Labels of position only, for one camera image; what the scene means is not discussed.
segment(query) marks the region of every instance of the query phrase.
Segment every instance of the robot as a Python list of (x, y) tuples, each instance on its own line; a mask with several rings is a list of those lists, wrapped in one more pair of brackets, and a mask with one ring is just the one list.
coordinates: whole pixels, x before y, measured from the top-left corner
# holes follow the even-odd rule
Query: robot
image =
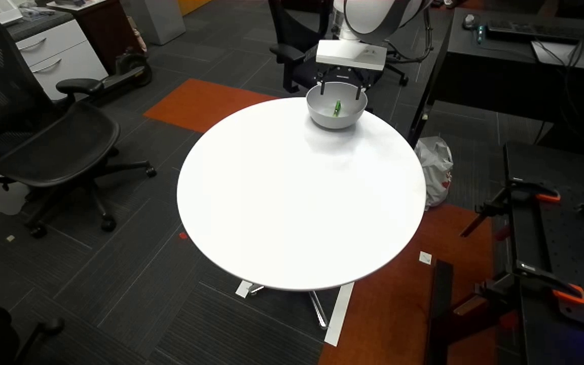
[(400, 26), (409, 22), (429, 0), (332, 0), (337, 41), (320, 41), (317, 62), (354, 70), (383, 72), (383, 44)]

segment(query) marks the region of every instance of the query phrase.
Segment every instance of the plastic bag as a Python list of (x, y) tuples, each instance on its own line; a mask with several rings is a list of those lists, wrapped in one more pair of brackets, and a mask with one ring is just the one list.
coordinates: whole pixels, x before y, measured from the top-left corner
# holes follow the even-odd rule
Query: plastic bag
[(446, 200), (453, 188), (453, 151), (440, 137), (428, 137), (417, 141), (416, 155), (425, 175), (425, 210), (433, 210)]

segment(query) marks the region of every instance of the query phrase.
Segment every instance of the black cable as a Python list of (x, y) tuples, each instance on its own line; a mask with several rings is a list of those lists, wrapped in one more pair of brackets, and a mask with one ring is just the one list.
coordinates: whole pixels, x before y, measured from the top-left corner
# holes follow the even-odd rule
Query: black cable
[(409, 24), (409, 22), (414, 22), (414, 19), (420, 15), (420, 13), (423, 13), (425, 9), (429, 9), (429, 4), (432, 4), (432, 0), (423, 0), (421, 4), (420, 4), (420, 9), (412, 15), (412, 19), (408, 19), (404, 24), (400, 24), (397, 28), (404, 28), (406, 24)]
[(349, 21), (349, 13), (346, 13), (346, 9), (349, 9), (349, 0), (344, 0), (342, 6), (344, 6), (344, 9), (342, 9), (342, 13), (344, 13), (344, 22), (346, 22), (349, 28), (353, 28), (353, 26), (350, 26), (350, 21)]
[(423, 16), (425, 19), (425, 53), (420, 54), (420, 57), (406, 57), (401, 54), (394, 42), (387, 41), (387, 44), (396, 50), (397, 58), (387, 58), (390, 63), (397, 66), (397, 63), (421, 63), (425, 62), (429, 54), (432, 54), (432, 22), (429, 22), (429, 16)]
[(537, 135), (536, 135), (536, 141), (534, 141), (534, 145), (537, 145), (537, 141), (542, 138), (542, 135), (544, 135), (544, 126), (545, 126), (548, 121), (539, 121), (539, 129), (537, 129)]
[(567, 63), (564, 63), (550, 47), (545, 47), (542, 41), (537, 41), (539, 47), (550, 53), (562, 67), (567, 67)]
[(578, 121), (579, 118), (579, 111), (578, 111), (578, 106), (573, 101), (573, 96), (571, 96), (571, 88), (570, 88), (570, 76), (571, 76), (571, 70), (575, 70), (578, 62), (581, 58), (581, 50), (584, 50), (584, 36), (579, 38), (579, 42), (575, 44), (575, 49), (571, 50), (570, 54), (570, 62), (565, 66), (565, 74), (564, 74), (564, 88), (562, 88), (562, 104), (559, 104), (559, 115), (562, 115), (562, 121), (565, 123), (565, 128), (584, 143), (584, 135), (575, 128), (573, 121)]

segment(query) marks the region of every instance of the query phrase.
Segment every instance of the table leg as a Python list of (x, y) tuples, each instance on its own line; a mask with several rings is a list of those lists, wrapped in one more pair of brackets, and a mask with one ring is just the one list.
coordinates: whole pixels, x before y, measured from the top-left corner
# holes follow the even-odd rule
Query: table leg
[(252, 284), (249, 287), (249, 297), (255, 297), (260, 290), (264, 290), (265, 287), (258, 287), (258, 284)]
[(325, 311), (325, 304), (320, 304), (317, 292), (308, 292), (310, 297), (310, 302), (315, 306), (315, 314), (317, 314), (317, 321), (318, 321), (318, 327), (320, 329), (326, 329), (326, 311)]

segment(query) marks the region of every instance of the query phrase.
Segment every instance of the metal stand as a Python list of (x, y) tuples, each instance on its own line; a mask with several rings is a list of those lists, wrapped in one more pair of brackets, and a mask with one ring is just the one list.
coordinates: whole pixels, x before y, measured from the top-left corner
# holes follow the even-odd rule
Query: metal stand
[(460, 339), (481, 332), (516, 308), (513, 275), (478, 287), (470, 297), (451, 306), (429, 322), (428, 365), (446, 365), (449, 346)]
[(315, 308), (318, 327), (320, 327), (320, 329), (326, 329), (326, 327), (329, 327), (329, 321), (326, 321), (325, 304), (318, 300), (317, 292), (308, 292), (308, 297), (310, 297), (310, 302), (313, 302), (313, 308)]
[[(265, 289), (265, 287), (252, 284), (252, 287), (249, 287), (249, 297), (255, 297), (255, 295), (262, 292), (264, 289)], [(315, 308), (318, 327), (320, 327), (320, 329), (326, 329), (326, 327), (329, 327), (329, 321), (326, 321), (325, 304), (318, 300), (317, 292), (308, 292), (308, 297), (310, 297), (310, 302), (313, 302), (313, 308)]]

